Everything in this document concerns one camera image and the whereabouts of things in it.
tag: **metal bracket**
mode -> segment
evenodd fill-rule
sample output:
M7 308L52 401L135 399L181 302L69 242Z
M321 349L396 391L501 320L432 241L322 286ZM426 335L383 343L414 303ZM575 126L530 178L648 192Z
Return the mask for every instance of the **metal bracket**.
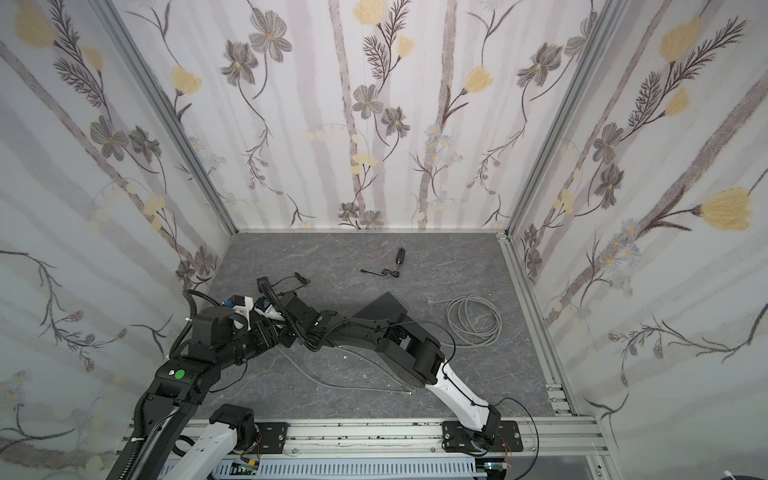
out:
M548 383L547 385L547 397L552 404L554 410L554 416L556 417L570 417L575 415L571 411L571 404L568 402L568 398L563 390L563 385L559 383Z
M442 437L445 451L448 453L460 452L477 452L479 449L472 445L472 430L467 430L462 427L459 422L443 422L442 423ZM520 429L518 423L513 421L504 421L498 424L498 436L496 437L496 443L493 445L492 452L504 452L504 444L502 438L507 445L511 447L513 452L523 451L523 441L520 436Z
M258 427L261 435L261 439L259 439L259 453L261 455L283 453L286 433L288 432L287 423L257 423L256 427Z

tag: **robotic arm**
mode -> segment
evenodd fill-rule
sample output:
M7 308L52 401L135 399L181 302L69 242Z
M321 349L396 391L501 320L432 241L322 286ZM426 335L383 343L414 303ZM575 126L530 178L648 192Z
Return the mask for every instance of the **robotic arm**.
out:
M282 298L266 277L258 279L264 297L256 302L232 296L222 306L192 315L191 337L155 373L154 381L134 411L134 434L120 454L108 480L155 480L184 426L202 404L221 370L241 365L278 343L302 343L312 351L324 346L357 346L379 354L405 383L426 387L458 417L470 442L450 452L489 452L497 443L501 416L453 372L440 342L407 315L390 293L351 317L332 310L317 312L295 293ZM180 353L187 347L187 353ZM209 472L233 449L246 450L257 439L253 411L222 406L204 437L171 472L193 478Z

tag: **wallpaper wall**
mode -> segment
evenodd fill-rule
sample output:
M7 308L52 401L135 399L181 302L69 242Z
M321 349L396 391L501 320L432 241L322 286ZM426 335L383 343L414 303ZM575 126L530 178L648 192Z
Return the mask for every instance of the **wallpaper wall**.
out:
M86 2L0 25L0 477L103 478L229 236Z
M502 228L603 2L113 0L240 228Z
M768 472L767 26L631 2L515 231L627 480Z

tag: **gray table surface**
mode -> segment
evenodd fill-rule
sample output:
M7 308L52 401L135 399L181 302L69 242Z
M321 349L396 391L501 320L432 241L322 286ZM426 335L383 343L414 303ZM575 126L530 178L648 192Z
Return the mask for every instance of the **gray table surface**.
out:
M358 269L395 268L399 247L406 249L400 278L378 277ZM416 320L447 326L445 304L434 303L469 293L491 300L504 320L500 340L493 346L460 349L453 369L481 398L497 402L511 396L533 416L552 416L544 377L525 326L517 296L498 240L491 233L239 233L224 257L209 294L225 300L232 294L258 298L256 280L277 281L299 272L312 282L297 294L316 310L352 315L382 293L391 292ZM298 286L286 280L276 291ZM475 321L488 322L482 307L470 310ZM425 326L443 341L450 355L451 341L439 328ZM433 394L420 389L413 395L391 392L339 390L319 386L302 375L281 349L304 371L338 386L401 389L379 370L338 349L312 353L294 343L278 346L250 360L244 378L212 393L195 418L205 419L222 403L247 406L257 419L427 418L453 416ZM384 366L370 351L358 350ZM222 374L220 388L240 377L242 366ZM499 407L504 416L525 416L514 402Z

